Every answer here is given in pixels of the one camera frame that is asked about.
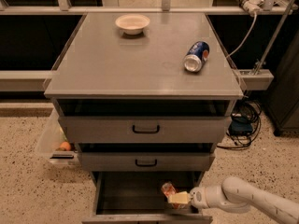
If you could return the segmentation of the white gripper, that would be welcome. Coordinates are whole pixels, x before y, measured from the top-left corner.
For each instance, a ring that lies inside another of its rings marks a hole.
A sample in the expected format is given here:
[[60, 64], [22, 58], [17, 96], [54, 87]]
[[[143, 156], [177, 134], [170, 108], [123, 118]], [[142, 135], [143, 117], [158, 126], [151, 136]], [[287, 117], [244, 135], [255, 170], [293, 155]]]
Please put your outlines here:
[[220, 186], [195, 187], [190, 191], [178, 192], [168, 197], [169, 203], [188, 204], [197, 209], [220, 208], [226, 204], [226, 197]]

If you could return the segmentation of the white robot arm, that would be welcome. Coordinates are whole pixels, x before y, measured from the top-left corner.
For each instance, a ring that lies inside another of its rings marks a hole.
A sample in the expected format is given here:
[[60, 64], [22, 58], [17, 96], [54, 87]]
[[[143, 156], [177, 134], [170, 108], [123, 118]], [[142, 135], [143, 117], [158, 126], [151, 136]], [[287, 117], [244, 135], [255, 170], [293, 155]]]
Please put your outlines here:
[[197, 209], [218, 208], [228, 213], [246, 213], [253, 206], [278, 224], [299, 224], [298, 203], [255, 188], [235, 176], [227, 177], [220, 185], [170, 194], [167, 200], [171, 204], [190, 204]]

